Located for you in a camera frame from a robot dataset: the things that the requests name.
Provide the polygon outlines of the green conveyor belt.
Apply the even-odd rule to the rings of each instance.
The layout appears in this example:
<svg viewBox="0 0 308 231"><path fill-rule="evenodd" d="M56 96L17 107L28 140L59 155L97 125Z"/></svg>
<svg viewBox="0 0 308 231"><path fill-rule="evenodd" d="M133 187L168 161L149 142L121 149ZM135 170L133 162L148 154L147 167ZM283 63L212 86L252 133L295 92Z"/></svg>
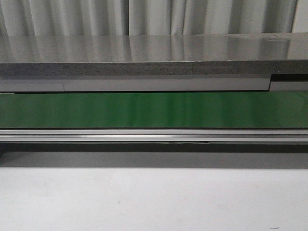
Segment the green conveyor belt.
<svg viewBox="0 0 308 231"><path fill-rule="evenodd" d="M0 96L1 128L306 128L306 92Z"/></svg>

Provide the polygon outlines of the grey pleated curtain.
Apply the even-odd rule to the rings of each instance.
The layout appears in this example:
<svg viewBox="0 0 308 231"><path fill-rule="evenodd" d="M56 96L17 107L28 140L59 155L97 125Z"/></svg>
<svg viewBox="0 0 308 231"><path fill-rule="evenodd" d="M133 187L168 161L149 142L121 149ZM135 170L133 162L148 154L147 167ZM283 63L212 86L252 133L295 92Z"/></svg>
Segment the grey pleated curtain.
<svg viewBox="0 0 308 231"><path fill-rule="evenodd" d="M291 32L295 0L3 0L3 36Z"/></svg>

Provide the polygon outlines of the front aluminium conveyor rail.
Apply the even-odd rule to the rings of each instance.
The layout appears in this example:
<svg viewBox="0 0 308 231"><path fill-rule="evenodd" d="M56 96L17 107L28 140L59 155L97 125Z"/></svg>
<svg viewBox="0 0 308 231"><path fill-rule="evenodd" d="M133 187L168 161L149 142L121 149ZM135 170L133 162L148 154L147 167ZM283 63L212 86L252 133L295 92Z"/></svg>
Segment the front aluminium conveyor rail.
<svg viewBox="0 0 308 231"><path fill-rule="evenodd" d="M1 142L303 142L299 129L2 129Z"/></svg>

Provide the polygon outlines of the rear grey conveyor guard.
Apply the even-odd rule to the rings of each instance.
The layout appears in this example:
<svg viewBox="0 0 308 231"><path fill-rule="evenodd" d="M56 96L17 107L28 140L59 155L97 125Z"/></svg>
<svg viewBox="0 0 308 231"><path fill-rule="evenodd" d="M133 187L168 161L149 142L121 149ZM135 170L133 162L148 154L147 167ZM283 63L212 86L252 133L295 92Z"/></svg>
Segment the rear grey conveyor guard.
<svg viewBox="0 0 308 231"><path fill-rule="evenodd" d="M306 74L2 76L1 92L307 91Z"/></svg>

